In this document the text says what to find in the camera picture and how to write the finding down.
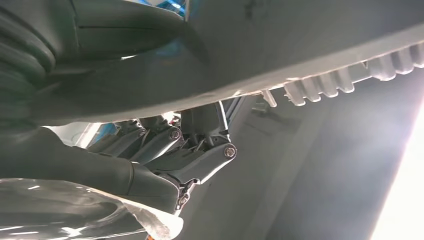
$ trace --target bright light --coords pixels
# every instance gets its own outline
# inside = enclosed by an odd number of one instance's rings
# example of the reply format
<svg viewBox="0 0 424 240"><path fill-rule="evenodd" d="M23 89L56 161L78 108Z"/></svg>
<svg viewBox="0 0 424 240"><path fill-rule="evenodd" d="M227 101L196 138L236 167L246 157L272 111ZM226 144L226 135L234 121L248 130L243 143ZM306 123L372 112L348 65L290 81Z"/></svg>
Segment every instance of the bright light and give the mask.
<svg viewBox="0 0 424 240"><path fill-rule="evenodd" d="M20 229L23 228L23 226L11 226L11 227L6 227L6 228L0 228L0 231L7 231L7 230L12 230L12 229Z"/></svg>
<svg viewBox="0 0 424 240"><path fill-rule="evenodd" d="M82 235L81 231L86 229L86 228L87 228L86 226L80 227L80 228L77 228L77 229L73 229L71 227L62 227L62 230L66 231L69 238L73 238L73 237Z"/></svg>
<svg viewBox="0 0 424 240"><path fill-rule="evenodd" d="M76 146L85 149L89 146L91 141L93 140L94 136L97 134L97 132L100 129L100 126L102 126L102 123L96 122L96 123L90 123L84 130L84 132L81 134L81 137L76 142Z"/></svg>
<svg viewBox="0 0 424 240"><path fill-rule="evenodd" d="M169 112L165 112L164 114L162 114L162 116L163 116L163 118L164 118L164 119L166 119L168 122L171 122L171 121L174 119L175 114L174 114L174 112L173 112L173 111L169 111Z"/></svg>
<svg viewBox="0 0 424 240"><path fill-rule="evenodd" d="M132 55L132 56L123 56L120 59L121 60L125 60L125 59L130 59L130 58L134 58L136 55Z"/></svg>
<svg viewBox="0 0 424 240"><path fill-rule="evenodd" d="M39 187L40 186L38 186L38 185L37 186L32 186L32 187L29 187L28 190L38 189Z"/></svg>
<svg viewBox="0 0 424 240"><path fill-rule="evenodd" d="M424 103L371 240L424 240Z"/></svg>
<svg viewBox="0 0 424 240"><path fill-rule="evenodd" d="M38 234L38 231L26 231L26 232L15 232L10 235L27 235L27 234Z"/></svg>

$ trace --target curved plastic surface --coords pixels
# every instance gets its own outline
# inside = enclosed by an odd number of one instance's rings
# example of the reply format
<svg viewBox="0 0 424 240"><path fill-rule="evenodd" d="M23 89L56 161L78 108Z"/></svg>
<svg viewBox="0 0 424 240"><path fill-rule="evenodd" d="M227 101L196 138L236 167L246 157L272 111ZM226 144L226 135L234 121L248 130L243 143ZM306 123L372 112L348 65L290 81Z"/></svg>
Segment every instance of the curved plastic surface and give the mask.
<svg viewBox="0 0 424 240"><path fill-rule="evenodd" d="M201 1L189 18L201 44L182 34L174 55L146 52L63 84L35 100L34 118L58 125L156 116L282 87L424 40L422 1L254 2Z"/></svg>
<svg viewBox="0 0 424 240"><path fill-rule="evenodd" d="M141 203L56 180L0 179L0 239L101 239L147 231L171 240L183 220Z"/></svg>

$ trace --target screw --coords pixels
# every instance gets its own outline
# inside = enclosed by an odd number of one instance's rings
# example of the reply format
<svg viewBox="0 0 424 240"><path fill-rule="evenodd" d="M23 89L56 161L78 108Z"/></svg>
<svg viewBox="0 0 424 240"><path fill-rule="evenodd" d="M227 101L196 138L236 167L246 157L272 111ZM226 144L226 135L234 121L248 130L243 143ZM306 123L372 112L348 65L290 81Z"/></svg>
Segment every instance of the screw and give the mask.
<svg viewBox="0 0 424 240"><path fill-rule="evenodd" d="M183 197L183 198L181 198L180 200L178 200L178 204L179 205L184 205L184 204L186 204L187 203L187 198L185 198L185 197Z"/></svg>
<svg viewBox="0 0 424 240"><path fill-rule="evenodd" d="M170 137L172 140L177 140L177 139L179 139L179 138L181 137L181 133L180 133L180 131L178 131L178 130L173 130L173 131L171 131L171 133L169 134L169 137Z"/></svg>
<svg viewBox="0 0 424 240"><path fill-rule="evenodd" d="M225 155L227 158L229 158L229 159L234 158L234 156L236 155L236 153L237 153L237 150L236 150L236 148L235 148L235 147L233 147L233 146L228 146L228 147L226 147L226 148L225 148L225 150L224 150L224 155Z"/></svg>

